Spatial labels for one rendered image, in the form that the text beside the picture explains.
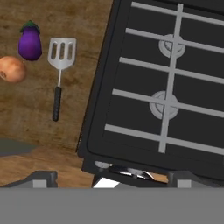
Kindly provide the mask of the brown onion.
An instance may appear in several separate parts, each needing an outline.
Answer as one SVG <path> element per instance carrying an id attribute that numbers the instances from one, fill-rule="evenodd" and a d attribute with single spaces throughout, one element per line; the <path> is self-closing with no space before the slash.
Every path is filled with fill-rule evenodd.
<path id="1" fill-rule="evenodd" d="M 0 59 L 0 77 L 11 83 L 19 83 L 26 78 L 25 63 L 12 56 L 4 56 Z"/>

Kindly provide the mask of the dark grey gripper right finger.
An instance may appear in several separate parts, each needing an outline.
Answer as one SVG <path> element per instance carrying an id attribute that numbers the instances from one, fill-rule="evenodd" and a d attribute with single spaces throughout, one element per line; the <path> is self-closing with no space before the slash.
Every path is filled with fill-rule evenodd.
<path id="1" fill-rule="evenodd" d="M 167 175 L 168 186 L 176 188 L 199 188 L 199 187 L 215 187 L 224 188 L 221 182 L 216 183 L 212 180 L 205 180 L 192 174 L 190 171 L 170 171 Z"/>

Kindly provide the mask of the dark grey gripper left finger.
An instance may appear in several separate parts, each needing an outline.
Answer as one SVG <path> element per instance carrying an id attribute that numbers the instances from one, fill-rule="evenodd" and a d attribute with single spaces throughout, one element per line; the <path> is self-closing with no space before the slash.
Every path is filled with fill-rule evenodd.
<path id="1" fill-rule="evenodd" d="M 4 185 L 3 188 L 56 188 L 57 178 L 56 171 L 34 171 L 26 178 Z"/>

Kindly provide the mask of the purple eggplant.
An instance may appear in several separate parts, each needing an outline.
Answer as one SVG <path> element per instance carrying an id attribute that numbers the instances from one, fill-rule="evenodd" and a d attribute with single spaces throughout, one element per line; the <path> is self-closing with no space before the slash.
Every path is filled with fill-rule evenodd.
<path id="1" fill-rule="evenodd" d="M 21 37 L 18 41 L 18 53 L 24 60 L 35 61 L 42 55 L 39 27 L 29 20 L 21 30 Z"/>

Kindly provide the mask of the black hob with grey grates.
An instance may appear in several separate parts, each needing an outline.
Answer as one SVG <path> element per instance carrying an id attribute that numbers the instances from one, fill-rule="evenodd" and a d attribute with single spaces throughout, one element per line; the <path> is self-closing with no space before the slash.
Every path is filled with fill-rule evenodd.
<path id="1" fill-rule="evenodd" d="M 77 152 L 132 186 L 175 171 L 224 184 L 224 0 L 113 1 Z"/>

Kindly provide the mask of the silver stove knob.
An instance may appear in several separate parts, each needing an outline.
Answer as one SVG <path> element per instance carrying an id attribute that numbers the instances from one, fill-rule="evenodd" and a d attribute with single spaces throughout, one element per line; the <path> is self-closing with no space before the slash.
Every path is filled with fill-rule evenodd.
<path id="1" fill-rule="evenodd" d="M 108 169 L 110 167 L 110 164 L 101 161 L 95 161 L 94 164 L 101 170 Z"/>

